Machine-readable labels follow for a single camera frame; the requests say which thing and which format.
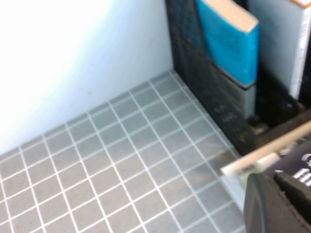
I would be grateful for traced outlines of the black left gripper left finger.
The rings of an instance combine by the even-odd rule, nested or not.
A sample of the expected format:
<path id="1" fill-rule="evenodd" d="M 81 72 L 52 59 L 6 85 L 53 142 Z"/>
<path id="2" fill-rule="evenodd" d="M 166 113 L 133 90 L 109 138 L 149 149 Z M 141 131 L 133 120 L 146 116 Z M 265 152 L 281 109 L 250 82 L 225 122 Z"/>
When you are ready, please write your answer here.
<path id="1" fill-rule="evenodd" d="M 248 176 L 244 221 L 247 233 L 309 233 L 309 225 L 281 191 L 274 177 Z"/>

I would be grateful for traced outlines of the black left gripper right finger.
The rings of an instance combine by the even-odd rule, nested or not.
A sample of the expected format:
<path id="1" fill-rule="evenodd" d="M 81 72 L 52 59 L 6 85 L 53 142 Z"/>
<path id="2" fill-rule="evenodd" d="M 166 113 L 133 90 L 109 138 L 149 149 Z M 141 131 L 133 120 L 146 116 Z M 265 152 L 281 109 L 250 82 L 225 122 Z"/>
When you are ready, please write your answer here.
<path id="1" fill-rule="evenodd" d="M 276 172 L 274 181 L 285 194 L 295 210 L 310 225 L 311 224 L 311 188 L 299 179 L 285 172 Z"/>

